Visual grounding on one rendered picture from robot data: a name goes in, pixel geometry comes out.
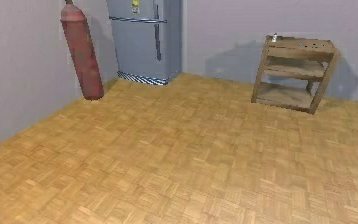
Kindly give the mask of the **grey fridge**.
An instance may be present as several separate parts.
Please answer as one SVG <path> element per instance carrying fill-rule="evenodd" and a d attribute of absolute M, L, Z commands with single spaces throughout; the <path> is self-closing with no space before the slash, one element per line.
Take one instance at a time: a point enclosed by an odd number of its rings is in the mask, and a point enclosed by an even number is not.
<path fill-rule="evenodd" d="M 154 6 L 159 6 L 159 20 Z M 166 85 L 182 71 L 182 0 L 107 0 L 118 76 L 151 85 Z M 161 61 L 156 58 L 155 24 L 160 25 Z"/>

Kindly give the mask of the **red fire extinguisher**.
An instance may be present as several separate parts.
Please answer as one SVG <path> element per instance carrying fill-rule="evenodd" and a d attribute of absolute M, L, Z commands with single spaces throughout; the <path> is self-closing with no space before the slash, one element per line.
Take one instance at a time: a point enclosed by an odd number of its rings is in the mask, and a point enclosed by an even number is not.
<path fill-rule="evenodd" d="M 82 95 L 86 100 L 98 100 L 104 96 L 104 87 L 87 18 L 73 0 L 64 1 L 60 22 Z"/>

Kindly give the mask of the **brown wooden shelf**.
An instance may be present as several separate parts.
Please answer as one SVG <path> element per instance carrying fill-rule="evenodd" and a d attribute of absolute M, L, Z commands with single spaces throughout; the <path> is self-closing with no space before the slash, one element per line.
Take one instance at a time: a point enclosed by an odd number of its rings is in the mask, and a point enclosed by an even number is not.
<path fill-rule="evenodd" d="M 340 58 L 331 40 L 267 35 L 254 82 L 252 103 L 314 114 Z M 263 76 L 306 81 L 304 88 L 263 82 Z"/>

